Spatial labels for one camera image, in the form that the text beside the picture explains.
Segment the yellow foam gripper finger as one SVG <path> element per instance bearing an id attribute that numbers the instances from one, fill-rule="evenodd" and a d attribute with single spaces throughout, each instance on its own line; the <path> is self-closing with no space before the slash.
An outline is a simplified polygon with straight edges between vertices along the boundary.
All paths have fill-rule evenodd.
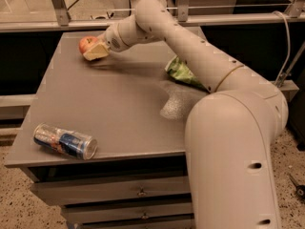
<path id="1" fill-rule="evenodd" d="M 83 56 L 89 60 L 93 61 L 95 59 L 100 59 L 108 56 L 110 54 L 109 47 L 104 42 L 96 42 L 90 45 Z"/>

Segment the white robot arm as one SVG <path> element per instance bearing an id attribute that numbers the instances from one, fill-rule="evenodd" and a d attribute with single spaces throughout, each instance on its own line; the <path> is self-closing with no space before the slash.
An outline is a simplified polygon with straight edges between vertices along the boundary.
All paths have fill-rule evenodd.
<path id="1" fill-rule="evenodd" d="M 164 41 L 208 95 L 187 117 L 185 149 L 196 229 L 282 229 L 270 146 L 288 120 L 276 85 L 180 26 L 157 0 L 110 25 L 88 60 Z"/>

